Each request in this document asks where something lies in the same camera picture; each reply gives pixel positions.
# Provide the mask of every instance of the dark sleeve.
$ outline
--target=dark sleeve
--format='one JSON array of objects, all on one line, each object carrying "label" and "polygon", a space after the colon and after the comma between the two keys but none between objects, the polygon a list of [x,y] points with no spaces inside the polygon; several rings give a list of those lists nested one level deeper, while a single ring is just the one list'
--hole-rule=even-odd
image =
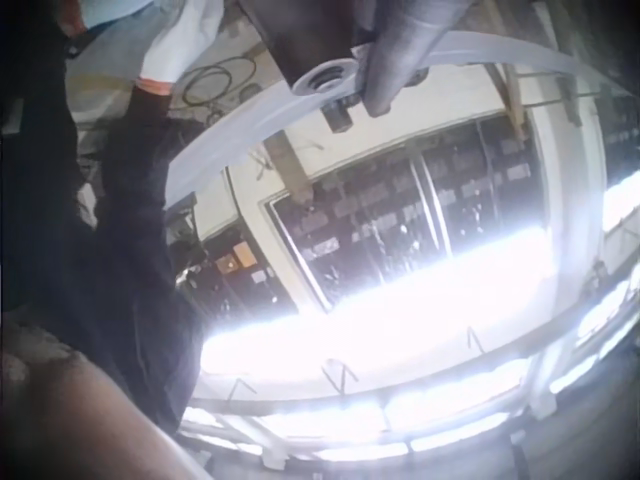
[{"label": "dark sleeve", "polygon": [[121,369],[138,406],[172,431],[195,388],[202,330],[176,290],[166,241],[169,160],[156,150],[165,131],[169,101],[134,88],[125,116],[110,132],[102,165],[105,194],[96,207],[96,235],[111,263],[113,288],[123,292],[127,303],[124,316],[128,320],[120,332],[134,336],[135,356],[122,358]]}]

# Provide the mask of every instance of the metal pipe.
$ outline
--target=metal pipe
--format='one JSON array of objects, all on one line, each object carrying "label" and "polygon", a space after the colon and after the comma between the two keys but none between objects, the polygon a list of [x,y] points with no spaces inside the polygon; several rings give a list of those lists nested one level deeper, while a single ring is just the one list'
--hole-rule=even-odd
[{"label": "metal pipe", "polygon": [[386,28],[372,47],[363,103],[372,117],[387,113],[421,61],[473,0],[393,2]]}]

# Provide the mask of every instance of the hand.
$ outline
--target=hand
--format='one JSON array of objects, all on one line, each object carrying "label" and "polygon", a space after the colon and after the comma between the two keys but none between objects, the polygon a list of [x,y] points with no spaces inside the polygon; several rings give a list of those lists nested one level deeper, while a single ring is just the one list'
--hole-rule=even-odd
[{"label": "hand", "polygon": [[223,0],[184,0],[169,13],[167,26],[149,47],[138,85],[141,88],[164,85],[168,94],[184,71],[211,46],[223,14]]}]

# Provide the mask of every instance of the gloved hand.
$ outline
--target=gloved hand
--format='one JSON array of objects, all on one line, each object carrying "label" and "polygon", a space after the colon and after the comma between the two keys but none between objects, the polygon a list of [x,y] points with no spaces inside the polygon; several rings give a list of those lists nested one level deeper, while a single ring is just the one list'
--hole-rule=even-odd
[{"label": "gloved hand", "polygon": [[151,0],[56,0],[58,25],[68,37],[79,35],[101,23],[131,15]]},{"label": "gloved hand", "polygon": [[138,87],[168,95],[184,71],[213,43],[224,14],[223,0],[184,0],[169,13],[142,63]]}]

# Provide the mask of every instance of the dark clothing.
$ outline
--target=dark clothing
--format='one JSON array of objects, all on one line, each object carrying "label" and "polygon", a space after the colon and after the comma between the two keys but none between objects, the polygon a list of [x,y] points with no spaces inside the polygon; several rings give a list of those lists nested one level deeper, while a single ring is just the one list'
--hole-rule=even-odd
[{"label": "dark clothing", "polygon": [[166,244],[168,160],[155,149],[170,99],[134,89],[109,135],[93,230],[76,200],[83,179],[65,96],[66,38],[43,8],[28,10],[11,32],[15,69],[3,67],[12,76],[3,101],[24,102],[19,134],[2,145],[3,309],[19,293],[44,311],[44,329],[173,433],[195,387],[204,332],[176,291]]}]

